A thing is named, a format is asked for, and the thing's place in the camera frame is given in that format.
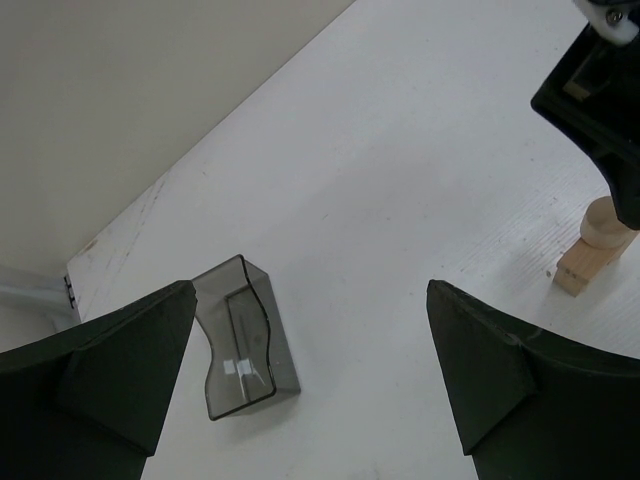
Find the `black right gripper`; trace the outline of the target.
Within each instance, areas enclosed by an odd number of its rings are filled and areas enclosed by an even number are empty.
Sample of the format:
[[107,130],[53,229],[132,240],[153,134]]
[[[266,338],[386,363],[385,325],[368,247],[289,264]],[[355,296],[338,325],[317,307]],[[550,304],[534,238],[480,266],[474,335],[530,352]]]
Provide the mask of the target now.
[[586,26],[531,100],[605,179],[616,215],[639,228],[639,41],[617,47]]

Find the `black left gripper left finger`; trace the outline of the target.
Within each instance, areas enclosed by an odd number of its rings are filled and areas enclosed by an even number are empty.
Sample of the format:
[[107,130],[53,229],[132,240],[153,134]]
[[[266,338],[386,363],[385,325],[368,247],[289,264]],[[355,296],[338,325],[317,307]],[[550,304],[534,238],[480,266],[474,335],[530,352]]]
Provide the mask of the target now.
[[176,281],[2,353],[2,478],[140,478],[156,452],[194,317],[194,285]]

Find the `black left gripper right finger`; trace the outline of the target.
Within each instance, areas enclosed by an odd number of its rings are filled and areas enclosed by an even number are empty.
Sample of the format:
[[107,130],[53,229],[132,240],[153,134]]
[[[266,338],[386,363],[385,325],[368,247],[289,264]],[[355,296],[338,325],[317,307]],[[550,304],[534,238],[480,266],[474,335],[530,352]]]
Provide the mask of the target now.
[[480,479],[636,479],[639,362],[431,280],[426,311],[464,455]]

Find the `wooden block numbered 55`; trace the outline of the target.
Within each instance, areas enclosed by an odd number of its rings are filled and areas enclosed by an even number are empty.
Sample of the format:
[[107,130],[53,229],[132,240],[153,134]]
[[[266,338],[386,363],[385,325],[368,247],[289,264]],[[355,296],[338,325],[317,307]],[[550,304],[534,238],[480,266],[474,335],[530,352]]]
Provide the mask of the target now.
[[623,255],[637,236],[638,232],[632,231],[630,237],[620,247],[606,250],[593,248],[579,239],[558,260],[557,269],[568,268],[579,276],[589,279],[591,283],[606,267]]

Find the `wooden block numbered 12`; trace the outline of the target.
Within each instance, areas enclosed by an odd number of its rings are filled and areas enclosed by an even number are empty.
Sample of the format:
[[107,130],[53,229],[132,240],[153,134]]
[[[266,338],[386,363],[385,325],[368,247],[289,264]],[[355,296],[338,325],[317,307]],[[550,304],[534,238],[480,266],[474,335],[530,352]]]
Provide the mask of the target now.
[[579,276],[574,271],[559,267],[553,277],[553,283],[572,297],[577,297],[589,286],[590,280]]

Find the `light wooden cylinder block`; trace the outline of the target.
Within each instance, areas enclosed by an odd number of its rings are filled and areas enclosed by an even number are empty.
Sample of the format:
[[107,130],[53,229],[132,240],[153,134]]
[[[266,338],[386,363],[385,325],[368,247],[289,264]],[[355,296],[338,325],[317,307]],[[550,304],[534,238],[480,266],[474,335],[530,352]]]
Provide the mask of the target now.
[[580,225],[581,239],[589,246],[601,250],[620,247],[630,233],[631,230],[619,221],[611,196],[592,201]]

